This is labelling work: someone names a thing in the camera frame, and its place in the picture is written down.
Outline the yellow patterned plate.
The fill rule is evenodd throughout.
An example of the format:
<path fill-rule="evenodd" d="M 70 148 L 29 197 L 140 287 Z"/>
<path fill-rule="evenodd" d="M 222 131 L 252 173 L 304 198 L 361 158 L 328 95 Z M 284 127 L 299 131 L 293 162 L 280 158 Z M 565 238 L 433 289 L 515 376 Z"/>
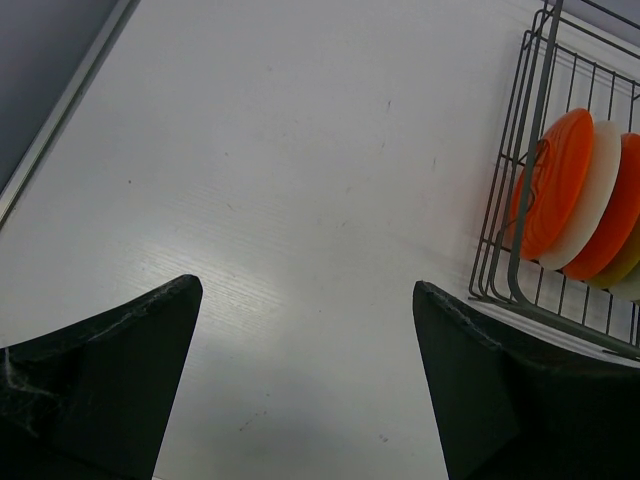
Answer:
<path fill-rule="evenodd" d="M 597 289 L 607 289 L 621 281 L 639 262 L 639 243 L 625 244 L 612 261 L 598 274 L 587 281 Z"/>

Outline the orange plate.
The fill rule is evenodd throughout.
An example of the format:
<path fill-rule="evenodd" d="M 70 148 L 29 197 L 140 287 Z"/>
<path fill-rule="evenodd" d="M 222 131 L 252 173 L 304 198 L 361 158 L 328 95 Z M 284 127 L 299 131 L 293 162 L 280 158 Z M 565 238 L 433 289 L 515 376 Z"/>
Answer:
<path fill-rule="evenodd" d="M 536 147 L 520 256 L 539 258 L 566 226 L 584 184 L 594 142 L 594 121 L 576 108 L 561 116 Z"/>
<path fill-rule="evenodd" d="M 617 180 L 602 219 L 584 249 L 563 268 L 570 279 L 588 281 L 625 244 L 639 243 L 639 135 L 625 133 L 621 144 Z"/>

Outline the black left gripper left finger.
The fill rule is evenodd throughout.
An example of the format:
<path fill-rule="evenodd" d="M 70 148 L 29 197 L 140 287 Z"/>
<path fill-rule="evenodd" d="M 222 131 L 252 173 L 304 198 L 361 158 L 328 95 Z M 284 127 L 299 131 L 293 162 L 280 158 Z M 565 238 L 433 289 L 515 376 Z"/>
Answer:
<path fill-rule="evenodd" d="M 2 348 L 2 478 L 152 478 L 201 300 L 181 275 Z"/>

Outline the white plate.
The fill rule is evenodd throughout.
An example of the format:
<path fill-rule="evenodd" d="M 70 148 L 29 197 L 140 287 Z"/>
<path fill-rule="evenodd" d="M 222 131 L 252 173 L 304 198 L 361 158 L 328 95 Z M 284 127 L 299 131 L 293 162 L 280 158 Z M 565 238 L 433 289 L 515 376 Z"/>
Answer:
<path fill-rule="evenodd" d="M 594 125 L 591 162 L 576 205 L 552 246 L 540 257 L 542 267 L 559 270 L 587 245 L 607 208 L 619 172 L 621 133 L 614 121 Z"/>

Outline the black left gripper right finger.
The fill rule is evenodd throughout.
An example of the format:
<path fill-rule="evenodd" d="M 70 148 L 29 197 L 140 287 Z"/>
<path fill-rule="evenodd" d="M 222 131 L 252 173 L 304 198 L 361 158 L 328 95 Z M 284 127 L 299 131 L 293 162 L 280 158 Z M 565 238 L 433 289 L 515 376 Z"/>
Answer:
<path fill-rule="evenodd" d="M 452 479 L 635 479 L 639 372 L 416 283 L 413 316 Z"/>

